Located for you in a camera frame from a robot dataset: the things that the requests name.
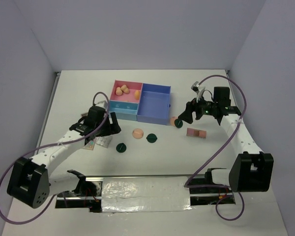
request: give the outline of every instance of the white table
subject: white table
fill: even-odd
[[[110,96],[114,80],[136,81],[172,86],[170,116],[178,116],[185,104],[195,97],[190,89],[195,81],[212,74],[226,76],[224,70],[99,70],[63,71],[61,73],[41,145],[57,141],[82,113],[88,111],[93,95],[103,91]],[[212,78],[204,85],[210,91],[215,86],[227,86],[222,78]],[[204,116],[183,128],[119,120],[122,132],[114,135],[108,149],[95,146],[93,151],[81,149],[62,163],[55,173],[69,169],[86,176],[177,175],[192,174],[226,141],[224,130],[212,117]],[[186,128],[207,131],[205,140],[186,137]],[[131,133],[141,128],[145,136],[157,135],[150,144],[145,138],[136,140]],[[125,143],[125,153],[116,152],[116,145]],[[208,166],[231,168],[236,156],[231,146],[225,148]],[[142,213],[89,213],[87,209],[55,209],[55,203],[43,216],[24,226],[6,224],[3,235],[241,235],[286,236],[287,232],[272,189],[266,193],[244,194],[246,209],[235,222],[221,220],[214,206],[196,206],[184,212]],[[219,206],[226,217],[240,211],[237,205]],[[25,220],[36,215],[41,208],[31,209],[14,199],[9,218]]]

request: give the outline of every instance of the pink box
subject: pink box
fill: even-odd
[[[121,87],[123,85],[127,85],[128,89],[130,90],[129,94],[123,93],[121,96],[116,95],[116,88]],[[139,103],[140,100],[136,100],[134,98],[135,91],[139,90],[140,94],[142,92],[142,83],[138,82],[130,82],[130,81],[121,81],[115,80],[114,87],[112,94],[110,96],[111,101],[119,101],[119,102],[132,102],[132,103]]]
[[[204,130],[200,129],[192,129],[192,128],[187,128],[187,136],[191,137],[199,137],[205,139],[207,137],[207,132]]]

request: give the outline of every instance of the blue box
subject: blue box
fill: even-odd
[[[109,112],[115,112],[117,119],[136,121],[138,103],[110,101]]]
[[[143,83],[137,121],[167,125],[170,94],[170,86]]]

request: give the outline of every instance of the gray wall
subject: gray wall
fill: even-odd
[[[0,175],[36,146],[54,80],[53,70],[12,0],[0,0]],[[11,198],[2,188],[0,205]],[[3,220],[0,218],[0,235]]]
[[[272,186],[289,236],[295,236],[295,0],[265,2],[231,78],[247,96],[249,130],[275,159]]]
[[[230,68],[265,0],[15,0],[56,70]]]

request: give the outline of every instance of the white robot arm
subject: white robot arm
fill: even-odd
[[[121,131],[115,113],[110,113],[112,123],[108,118],[104,121],[107,112],[106,101],[93,105],[88,115],[73,124],[56,146],[49,147],[29,159],[19,158],[13,166],[8,194],[32,208],[37,208],[49,195],[66,190],[79,192],[86,183],[83,174],[75,170],[68,170],[59,176],[52,173],[71,154],[95,137],[109,136]]]
[[[191,124],[193,112],[196,113],[196,120],[203,115],[213,116],[229,137],[240,123],[238,131],[231,140],[237,156],[232,169],[208,169],[206,176],[209,182],[230,186],[233,192],[267,191],[272,174],[273,157],[271,154],[264,154],[258,147],[241,119],[240,110],[236,106],[231,106],[230,88],[215,87],[212,101],[205,101],[203,97],[205,87],[200,87],[199,82],[195,82],[191,89],[197,96],[187,102],[185,111],[178,116],[179,119]]]

